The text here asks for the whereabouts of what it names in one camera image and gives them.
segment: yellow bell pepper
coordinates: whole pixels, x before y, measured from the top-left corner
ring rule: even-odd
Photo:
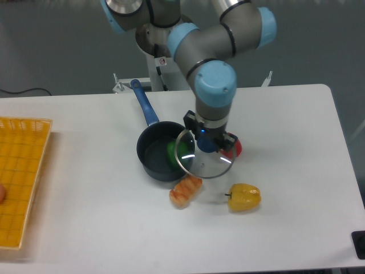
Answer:
[[[228,206],[232,211],[243,211],[258,206],[261,202],[260,190],[250,184],[234,184],[229,193]]]

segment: saucepan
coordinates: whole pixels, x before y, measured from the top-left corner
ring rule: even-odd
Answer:
[[[160,122],[141,83],[134,79],[131,81],[131,87],[141,105],[148,126],[137,141],[137,155],[144,170],[152,178],[163,182],[182,178],[186,172],[177,164],[174,147],[176,138],[185,130],[185,127],[176,122]],[[181,155],[194,154],[193,135],[190,134],[185,139],[185,145],[181,147]],[[183,162],[184,168],[189,170],[193,159],[180,159],[180,162]]]

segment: gray floor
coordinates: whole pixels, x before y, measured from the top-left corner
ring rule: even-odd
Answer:
[[[148,76],[134,33],[113,33],[99,0],[0,0],[0,88],[44,87],[53,95],[109,93],[119,78]],[[257,0],[278,22],[274,43],[229,63],[238,86],[324,83],[333,93],[365,198],[365,1]],[[201,29],[218,22],[208,0],[182,1]],[[38,91],[24,96],[44,95]],[[0,97],[9,96],[0,92]]]

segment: orange food item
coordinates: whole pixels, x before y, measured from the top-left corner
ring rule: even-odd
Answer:
[[[188,175],[170,191],[170,200],[178,207],[185,207],[199,191],[201,185],[202,180],[200,178]]]
[[[2,184],[0,184],[0,203],[5,198],[5,193],[6,193],[5,187]]]

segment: plastic tray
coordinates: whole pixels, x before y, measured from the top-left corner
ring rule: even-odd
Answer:
[[[20,249],[52,120],[0,117],[0,248]]]

